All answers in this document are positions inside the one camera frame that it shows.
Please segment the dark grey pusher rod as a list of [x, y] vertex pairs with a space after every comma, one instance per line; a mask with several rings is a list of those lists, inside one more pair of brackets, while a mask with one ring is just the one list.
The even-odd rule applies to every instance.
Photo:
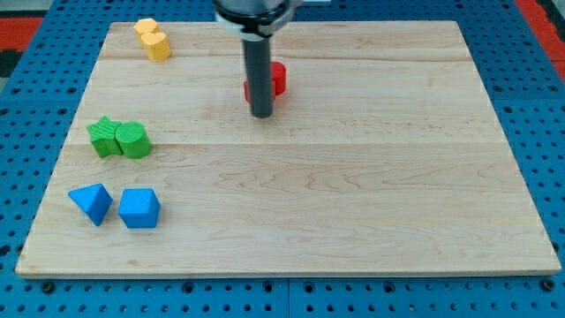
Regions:
[[274, 91], [269, 39], [257, 42], [243, 40], [242, 46], [250, 112], [254, 117], [270, 117], [274, 108]]

